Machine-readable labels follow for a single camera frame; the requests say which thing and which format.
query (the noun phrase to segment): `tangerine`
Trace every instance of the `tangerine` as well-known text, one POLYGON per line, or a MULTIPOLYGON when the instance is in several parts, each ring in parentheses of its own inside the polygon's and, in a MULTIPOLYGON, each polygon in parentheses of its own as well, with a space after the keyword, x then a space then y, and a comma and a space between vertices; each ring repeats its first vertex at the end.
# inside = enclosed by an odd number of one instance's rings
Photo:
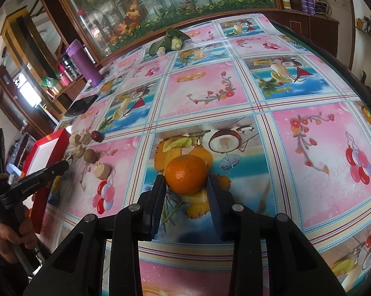
POLYGON ((202 158, 188 154, 173 158, 167 164, 165 179, 175 193, 189 195, 206 186, 208 173, 202 158))

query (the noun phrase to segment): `metal screw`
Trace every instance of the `metal screw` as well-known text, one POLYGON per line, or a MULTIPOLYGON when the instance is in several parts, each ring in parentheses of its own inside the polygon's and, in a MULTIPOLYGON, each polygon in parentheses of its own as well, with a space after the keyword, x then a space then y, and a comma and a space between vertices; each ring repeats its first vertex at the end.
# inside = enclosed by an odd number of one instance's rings
POLYGON ((279 213, 277 215, 277 219, 282 222, 286 222, 288 220, 288 216, 284 213, 279 213))
POLYGON ((243 207, 243 205, 240 205, 239 203, 236 203, 236 204, 234 204, 234 205, 232 206, 232 209, 233 209, 234 211, 243 211, 243 210, 244 210, 244 207, 243 207))
POLYGON ((89 213, 88 215, 84 216, 84 221, 85 222, 91 222, 95 219, 95 215, 93 213, 89 213))
POLYGON ((133 203, 131 205, 129 205, 129 210, 130 211, 138 211, 140 209, 140 205, 138 205, 137 203, 133 203))

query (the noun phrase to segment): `purple thermos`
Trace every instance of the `purple thermos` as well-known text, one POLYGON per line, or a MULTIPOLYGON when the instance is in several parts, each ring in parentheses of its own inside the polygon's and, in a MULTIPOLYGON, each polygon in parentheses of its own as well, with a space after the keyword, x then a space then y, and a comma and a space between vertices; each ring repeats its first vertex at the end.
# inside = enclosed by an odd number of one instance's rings
POLYGON ((92 88, 96 87, 103 80, 102 75, 91 62, 79 40, 74 40, 66 49, 66 53, 70 56, 85 80, 91 80, 90 86, 92 88))
POLYGON ((307 0, 300 0, 300 4, 302 5, 302 12, 308 13, 307 0))
POLYGON ((309 14, 316 14, 316 9, 314 7, 314 0, 307 0, 307 8, 309 10, 309 14))

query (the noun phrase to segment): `open red box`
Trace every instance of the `open red box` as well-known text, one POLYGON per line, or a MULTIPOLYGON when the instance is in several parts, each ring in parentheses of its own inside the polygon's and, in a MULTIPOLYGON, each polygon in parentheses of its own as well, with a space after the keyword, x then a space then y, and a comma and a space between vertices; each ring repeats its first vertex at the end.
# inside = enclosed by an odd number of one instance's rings
MULTIPOLYGON (((70 134, 65 129, 49 134, 35 142, 22 168, 21 178, 60 161, 69 144, 70 134)), ((35 232, 40 234, 44 210, 50 194, 50 186, 41 188, 34 197, 31 220, 35 232)))

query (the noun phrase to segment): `beige dried food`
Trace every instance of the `beige dried food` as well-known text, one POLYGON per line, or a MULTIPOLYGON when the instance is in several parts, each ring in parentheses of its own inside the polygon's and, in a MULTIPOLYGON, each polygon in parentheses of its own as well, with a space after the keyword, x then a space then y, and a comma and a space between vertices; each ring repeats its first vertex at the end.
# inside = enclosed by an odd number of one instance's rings
POLYGON ((93 174, 96 178, 100 180, 105 180, 110 175, 110 166, 97 161, 95 167, 93 168, 93 174))
POLYGON ((78 145, 74 150, 73 150, 73 156, 76 158, 80 158, 84 154, 84 147, 82 145, 78 145))
POLYGON ((88 145, 92 140, 91 134, 89 132, 84 132, 80 138, 80 142, 84 145, 88 145))
POLYGON ((96 161, 96 152, 93 149, 87 149, 84 152, 84 160, 86 163, 94 163, 96 161))
POLYGON ((81 136, 77 133, 74 133, 70 136, 69 138, 69 143, 72 145, 72 146, 78 146, 80 144, 80 138, 81 136))

